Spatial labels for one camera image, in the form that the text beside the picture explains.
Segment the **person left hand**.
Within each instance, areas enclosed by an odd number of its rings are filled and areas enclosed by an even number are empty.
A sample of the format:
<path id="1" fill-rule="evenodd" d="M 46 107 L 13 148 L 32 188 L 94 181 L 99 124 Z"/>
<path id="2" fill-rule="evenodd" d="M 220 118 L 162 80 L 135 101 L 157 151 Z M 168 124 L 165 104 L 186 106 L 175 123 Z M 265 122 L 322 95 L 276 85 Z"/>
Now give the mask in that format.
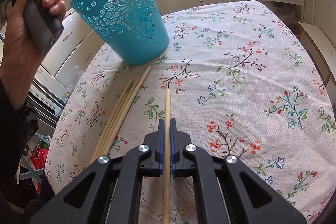
<path id="1" fill-rule="evenodd" d="M 27 32 L 23 17 L 29 0 L 17 0 L 8 16 L 1 82 L 13 108 L 19 110 L 25 103 L 35 73 L 43 61 Z"/>

